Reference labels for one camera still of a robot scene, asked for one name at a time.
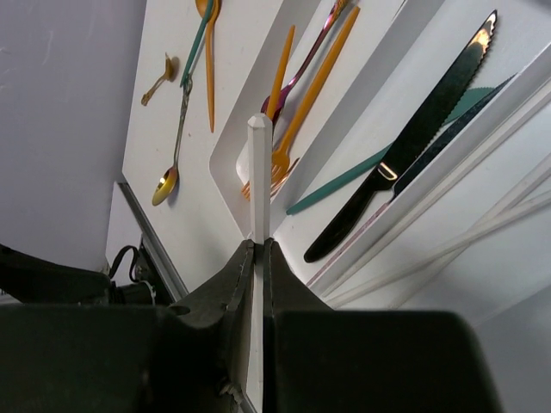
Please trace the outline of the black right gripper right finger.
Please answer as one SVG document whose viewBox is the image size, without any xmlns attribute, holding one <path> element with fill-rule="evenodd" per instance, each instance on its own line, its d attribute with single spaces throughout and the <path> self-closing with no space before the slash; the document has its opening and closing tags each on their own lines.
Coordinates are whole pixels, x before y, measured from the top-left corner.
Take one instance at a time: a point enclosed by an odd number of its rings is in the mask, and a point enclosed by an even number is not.
<svg viewBox="0 0 551 413">
<path fill-rule="evenodd" d="M 473 329 L 449 311 L 335 311 L 264 245 L 263 410 L 500 412 Z"/>
</svg>

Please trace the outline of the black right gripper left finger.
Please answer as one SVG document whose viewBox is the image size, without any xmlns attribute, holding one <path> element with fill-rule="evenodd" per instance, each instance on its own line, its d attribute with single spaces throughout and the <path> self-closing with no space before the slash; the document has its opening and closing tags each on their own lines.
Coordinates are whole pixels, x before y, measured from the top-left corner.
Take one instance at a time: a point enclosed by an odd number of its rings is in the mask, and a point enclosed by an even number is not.
<svg viewBox="0 0 551 413">
<path fill-rule="evenodd" d="M 1 309 L 4 412 L 240 412 L 254 243 L 168 305 Z"/>
</svg>

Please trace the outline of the orange plastic fork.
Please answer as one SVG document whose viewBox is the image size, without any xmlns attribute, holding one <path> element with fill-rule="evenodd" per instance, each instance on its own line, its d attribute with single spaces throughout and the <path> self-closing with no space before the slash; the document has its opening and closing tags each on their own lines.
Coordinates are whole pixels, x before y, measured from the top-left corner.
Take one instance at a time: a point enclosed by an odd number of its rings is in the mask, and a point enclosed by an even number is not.
<svg viewBox="0 0 551 413">
<path fill-rule="evenodd" d="M 271 121 L 274 121 L 275 113 L 279 104 L 280 94 L 282 90 L 282 82 L 285 76 L 285 72 L 288 66 L 289 55 L 294 42 L 294 32 L 295 32 L 295 25 L 292 25 L 288 30 L 288 36 L 286 38 L 285 44 L 282 49 L 282 54 L 276 70 L 275 79 L 272 85 L 268 106 L 266 108 L 265 113 Z"/>
<path fill-rule="evenodd" d="M 350 32 L 356 22 L 356 18 L 360 13 L 360 7 L 355 6 L 349 13 L 345 23 L 343 24 L 337 38 L 331 45 L 330 51 L 325 56 L 325 60 L 319 67 L 314 79 L 312 80 L 307 92 L 305 93 L 299 107 L 294 113 L 286 132 L 283 135 L 279 147 L 272 151 L 271 158 L 271 185 L 281 178 L 288 171 L 290 163 L 289 151 L 295 138 L 300 131 L 306 117 L 308 116 L 313 104 L 317 100 L 320 91 L 327 78 L 329 77 L 337 58 L 344 47 L 344 43 L 348 39 Z"/>
</svg>

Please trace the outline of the white chopstick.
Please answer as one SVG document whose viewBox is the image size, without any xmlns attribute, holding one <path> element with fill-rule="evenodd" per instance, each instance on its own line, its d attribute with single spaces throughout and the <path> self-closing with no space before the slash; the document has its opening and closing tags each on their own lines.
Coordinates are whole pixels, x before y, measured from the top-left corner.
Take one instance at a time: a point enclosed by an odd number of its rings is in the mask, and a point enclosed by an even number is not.
<svg viewBox="0 0 551 413">
<path fill-rule="evenodd" d="M 266 114 L 248 121 L 251 240 L 254 243 L 251 352 L 246 393 L 257 412 L 263 410 L 263 250 L 269 237 L 272 122 Z"/>
</svg>

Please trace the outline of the clear chopstick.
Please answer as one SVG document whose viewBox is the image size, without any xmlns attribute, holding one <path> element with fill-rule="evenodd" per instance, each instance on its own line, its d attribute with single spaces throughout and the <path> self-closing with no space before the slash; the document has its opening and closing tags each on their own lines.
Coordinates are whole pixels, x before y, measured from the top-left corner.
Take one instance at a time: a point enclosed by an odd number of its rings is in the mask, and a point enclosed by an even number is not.
<svg viewBox="0 0 551 413">
<path fill-rule="evenodd" d="M 430 280 L 437 272 L 456 259 L 470 244 L 550 204 L 549 192 L 538 195 L 532 200 L 526 199 L 529 194 L 550 177 L 550 158 L 546 157 L 521 177 L 507 192 L 503 193 L 503 196 L 496 200 L 492 207 L 481 215 L 476 222 L 465 228 L 464 232 L 457 233 L 448 240 L 442 240 L 432 250 L 421 251 L 415 262 L 407 263 L 406 258 L 399 254 L 390 256 L 384 272 L 371 275 L 363 283 L 343 290 L 339 294 L 334 293 L 348 279 L 362 271 L 369 262 L 422 218 L 435 204 L 440 203 L 449 192 L 455 193 L 457 191 L 456 187 L 469 178 L 471 174 L 472 172 L 465 168 L 460 169 L 455 172 L 454 176 L 451 176 L 450 179 L 434 189 L 427 199 L 415 206 L 387 235 L 328 287 L 322 293 L 322 297 L 328 300 L 331 307 L 339 308 L 424 268 L 430 269 L 424 280 Z"/>
<path fill-rule="evenodd" d="M 514 223 L 519 219 L 528 217 L 532 213 L 536 213 L 550 205 L 550 191 L 546 191 L 538 196 L 522 202 L 519 205 L 506 207 L 503 211 L 498 211 L 490 215 L 489 218 L 480 219 L 476 224 L 470 227 L 461 235 L 451 238 L 448 242 L 440 247 L 430 251 L 430 254 L 422 260 L 415 262 L 410 267 L 401 267 L 394 270 L 389 270 L 383 274 L 375 276 L 373 279 L 362 283 L 359 286 L 353 287 L 348 291 L 339 294 L 337 297 L 329 299 L 327 304 L 337 309 L 343 305 L 359 299 L 370 293 L 382 289 L 397 281 L 413 275 L 422 269 L 429 268 L 414 285 L 403 292 L 394 302 L 392 308 L 398 308 L 404 304 L 416 292 L 420 291 L 428 283 L 436 278 L 447 265 L 449 265 L 463 250 L 468 248 L 472 243 L 492 234 L 501 228 Z"/>
</svg>

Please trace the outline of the gold metal spoon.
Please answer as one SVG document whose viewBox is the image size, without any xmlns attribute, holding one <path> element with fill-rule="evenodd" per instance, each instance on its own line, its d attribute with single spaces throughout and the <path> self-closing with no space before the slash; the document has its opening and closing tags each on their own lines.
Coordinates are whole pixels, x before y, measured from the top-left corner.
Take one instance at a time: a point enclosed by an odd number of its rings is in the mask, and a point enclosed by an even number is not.
<svg viewBox="0 0 551 413">
<path fill-rule="evenodd" d="M 179 58 L 170 57 L 168 54 L 165 54 L 164 60 L 164 73 L 155 81 L 155 83 L 148 89 L 141 98 L 141 105 L 146 107 L 151 100 L 154 93 L 164 82 L 173 82 L 176 79 L 176 75 L 179 69 Z"/>
</svg>

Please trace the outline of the black knife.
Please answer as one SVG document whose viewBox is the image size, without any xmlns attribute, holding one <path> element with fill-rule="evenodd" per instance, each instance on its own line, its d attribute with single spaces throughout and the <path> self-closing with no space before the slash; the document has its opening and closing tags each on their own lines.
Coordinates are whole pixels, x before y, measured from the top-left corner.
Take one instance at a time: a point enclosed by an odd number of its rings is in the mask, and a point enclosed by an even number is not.
<svg viewBox="0 0 551 413">
<path fill-rule="evenodd" d="M 329 253 L 354 229 L 374 196 L 404 175 L 434 138 L 479 70 L 498 20 L 493 10 L 410 118 L 390 148 L 303 255 L 307 263 Z"/>
</svg>

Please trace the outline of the teal plastic knife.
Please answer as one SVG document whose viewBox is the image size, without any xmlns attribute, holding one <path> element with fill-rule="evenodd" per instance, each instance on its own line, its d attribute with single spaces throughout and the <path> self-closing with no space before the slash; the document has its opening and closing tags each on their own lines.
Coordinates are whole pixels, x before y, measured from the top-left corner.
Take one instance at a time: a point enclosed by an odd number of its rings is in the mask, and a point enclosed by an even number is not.
<svg viewBox="0 0 551 413">
<path fill-rule="evenodd" d="M 465 114 L 470 108 L 472 108 L 476 103 L 481 101 L 486 96 L 490 95 L 498 87 L 479 87 L 469 89 L 463 97 L 459 100 L 455 108 L 443 122 L 444 126 L 447 126 L 450 123 L 455 122 L 459 117 Z M 372 169 L 380 160 L 384 157 L 390 145 L 385 146 L 381 150 L 377 151 L 374 155 L 364 159 L 354 167 L 346 170 L 341 175 L 333 178 L 328 181 L 326 184 L 322 185 L 315 191 L 311 192 L 308 196 L 299 200 L 286 211 L 288 216 L 295 215 L 305 209 L 315 205 L 320 202 L 327 196 L 335 193 L 340 188 L 348 185 L 350 182 L 353 182 L 359 176 L 365 174 L 370 169 Z"/>
</svg>

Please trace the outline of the orange plastic spoon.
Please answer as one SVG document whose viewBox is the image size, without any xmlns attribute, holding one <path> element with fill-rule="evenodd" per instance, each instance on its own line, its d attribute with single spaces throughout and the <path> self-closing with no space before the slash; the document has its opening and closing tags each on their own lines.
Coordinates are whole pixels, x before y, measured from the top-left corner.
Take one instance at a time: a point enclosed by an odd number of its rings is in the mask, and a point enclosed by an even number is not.
<svg viewBox="0 0 551 413">
<path fill-rule="evenodd" d="M 207 106 L 210 132 L 214 131 L 215 122 L 215 98 L 214 98 L 214 26 L 220 14 L 220 0 L 214 0 L 207 19 L 205 28 L 205 52 L 206 52 L 206 85 Z"/>
</svg>

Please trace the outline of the teal plastic spoon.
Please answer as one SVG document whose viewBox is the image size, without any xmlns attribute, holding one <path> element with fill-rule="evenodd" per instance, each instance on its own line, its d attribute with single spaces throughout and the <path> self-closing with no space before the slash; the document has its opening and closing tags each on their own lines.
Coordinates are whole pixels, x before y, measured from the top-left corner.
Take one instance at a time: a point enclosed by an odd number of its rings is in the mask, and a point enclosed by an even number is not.
<svg viewBox="0 0 551 413">
<path fill-rule="evenodd" d="M 182 88 L 186 81 L 189 78 L 189 73 L 191 67 L 195 61 L 195 57 L 198 53 L 199 46 L 201 44 L 202 37 L 205 33 L 207 24 L 214 18 L 214 15 L 220 8 L 220 2 L 209 0 L 209 1 L 196 1 L 195 2 L 197 10 L 201 15 L 201 23 L 197 29 L 195 39 L 193 41 L 192 47 L 189 51 L 189 56 L 186 61 L 186 65 L 183 70 L 182 78 L 180 81 L 180 87 Z"/>
</svg>

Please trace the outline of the rose gold metal fork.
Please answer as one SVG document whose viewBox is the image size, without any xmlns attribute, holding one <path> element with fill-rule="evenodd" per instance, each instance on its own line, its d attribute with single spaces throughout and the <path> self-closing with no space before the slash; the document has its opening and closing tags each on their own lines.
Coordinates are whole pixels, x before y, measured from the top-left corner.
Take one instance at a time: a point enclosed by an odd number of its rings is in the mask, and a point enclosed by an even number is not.
<svg viewBox="0 0 551 413">
<path fill-rule="evenodd" d="M 279 180 L 277 180 L 275 183 L 273 183 L 271 185 L 271 188 L 270 188 L 270 197 L 271 198 L 273 198 L 277 194 L 277 192 L 279 191 L 281 186 L 285 183 L 285 181 L 288 179 L 291 172 L 294 170 L 294 168 L 295 168 L 296 164 L 299 162 L 299 160 L 300 160 L 300 158 L 297 157 L 292 162 L 292 164 L 289 166 L 288 171 L 285 174 L 283 174 Z"/>
</svg>

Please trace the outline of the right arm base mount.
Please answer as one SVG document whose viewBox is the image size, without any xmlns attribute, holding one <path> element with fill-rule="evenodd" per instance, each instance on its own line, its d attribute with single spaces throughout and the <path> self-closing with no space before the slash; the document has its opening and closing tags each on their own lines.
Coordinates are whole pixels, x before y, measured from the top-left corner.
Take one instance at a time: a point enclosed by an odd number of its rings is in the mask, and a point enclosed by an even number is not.
<svg viewBox="0 0 551 413">
<path fill-rule="evenodd" d="M 130 284 L 119 287 L 115 274 L 127 252 L 133 254 Z M 72 268 L 1 247 L 1 290 L 24 304 L 155 305 L 156 290 L 136 277 L 139 250 L 127 245 L 115 256 L 106 273 Z"/>
</svg>

